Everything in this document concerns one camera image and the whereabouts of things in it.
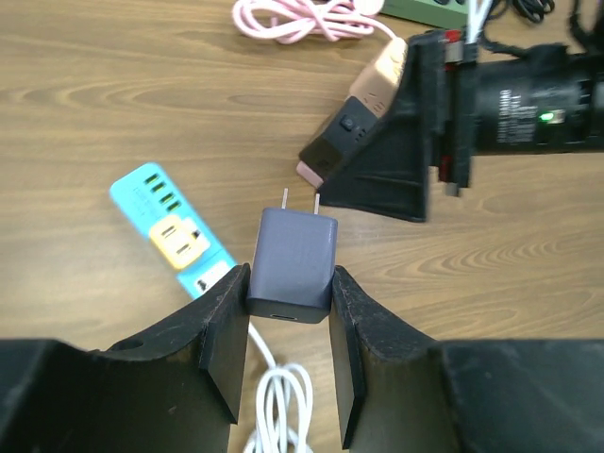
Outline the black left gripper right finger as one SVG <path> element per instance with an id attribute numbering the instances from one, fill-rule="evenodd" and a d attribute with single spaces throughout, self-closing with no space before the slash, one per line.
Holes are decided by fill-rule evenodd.
<path id="1" fill-rule="evenodd" d="M 437 341 L 343 268 L 329 335 L 351 452 L 599 452 L 599 339 Z"/>

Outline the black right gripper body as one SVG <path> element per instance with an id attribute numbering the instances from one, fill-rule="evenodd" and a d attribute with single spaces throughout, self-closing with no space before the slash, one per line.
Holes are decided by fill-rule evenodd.
<path id="1" fill-rule="evenodd" d="M 475 151 L 484 155 L 603 150 L 603 32 L 528 48 L 480 38 L 506 59 L 478 66 Z"/>

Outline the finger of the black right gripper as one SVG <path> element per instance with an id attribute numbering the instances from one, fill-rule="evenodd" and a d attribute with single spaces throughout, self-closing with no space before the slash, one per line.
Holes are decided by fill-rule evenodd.
<path id="1" fill-rule="evenodd" d="M 411 37 L 394 100 L 327 177 L 321 204 L 425 222 L 429 166 L 445 131 L 445 95 L 445 37 Z"/>

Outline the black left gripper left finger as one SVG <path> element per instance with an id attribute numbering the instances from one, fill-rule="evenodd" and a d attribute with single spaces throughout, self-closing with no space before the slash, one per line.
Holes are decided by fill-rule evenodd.
<path id="1" fill-rule="evenodd" d="M 238 420 L 250 268 L 106 351 L 1 343 L 5 452 L 224 452 Z"/>

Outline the black charger block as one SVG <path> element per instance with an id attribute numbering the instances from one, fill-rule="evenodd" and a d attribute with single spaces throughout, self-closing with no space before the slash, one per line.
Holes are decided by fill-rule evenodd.
<path id="1" fill-rule="evenodd" d="M 354 151 L 378 117 L 357 97 L 348 97 L 329 116 L 298 154 L 305 171 L 314 174 L 318 185 L 328 178 L 339 162 Z"/>

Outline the pink power strip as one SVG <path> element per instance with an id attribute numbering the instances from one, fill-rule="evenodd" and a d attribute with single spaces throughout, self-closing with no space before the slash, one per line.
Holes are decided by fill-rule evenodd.
<path id="1" fill-rule="evenodd" d="M 357 76 L 349 88 L 346 99 L 355 96 L 375 113 L 377 119 L 382 117 L 394 99 L 406 54 L 407 44 L 403 39 L 395 37 L 390 40 Z M 320 187 L 324 182 L 318 185 L 317 179 L 310 179 L 314 174 L 309 169 L 305 171 L 299 158 L 296 172 L 314 188 Z"/>

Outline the small grey plug adapter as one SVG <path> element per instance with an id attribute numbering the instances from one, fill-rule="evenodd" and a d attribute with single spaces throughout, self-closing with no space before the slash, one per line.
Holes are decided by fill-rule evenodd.
<path id="1" fill-rule="evenodd" d="M 263 210 L 251 267 L 246 305 L 254 316 L 318 324 L 331 310 L 338 221 L 313 211 Z"/>

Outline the teal travel adapter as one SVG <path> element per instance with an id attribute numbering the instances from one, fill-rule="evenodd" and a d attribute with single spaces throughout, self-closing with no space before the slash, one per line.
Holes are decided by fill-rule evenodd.
<path id="1" fill-rule="evenodd" d="M 236 261 L 181 190 L 155 162 L 116 180 L 110 197 L 176 272 L 193 299 L 206 293 Z"/>

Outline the small yellow plug adapter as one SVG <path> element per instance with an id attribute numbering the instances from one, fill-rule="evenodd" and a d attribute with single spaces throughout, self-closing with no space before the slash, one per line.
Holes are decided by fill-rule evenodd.
<path id="1" fill-rule="evenodd" d="M 148 232 L 151 243 L 176 270 L 183 270 L 199 259 L 210 241 L 192 218 L 169 214 L 156 222 Z"/>

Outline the green power strip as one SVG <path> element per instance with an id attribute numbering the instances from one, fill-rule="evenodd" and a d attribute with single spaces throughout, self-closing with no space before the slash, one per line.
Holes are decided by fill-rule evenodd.
<path id="1" fill-rule="evenodd" d="M 381 13 L 423 25 L 459 29 L 466 25 L 468 6 L 464 0 L 385 0 Z"/>

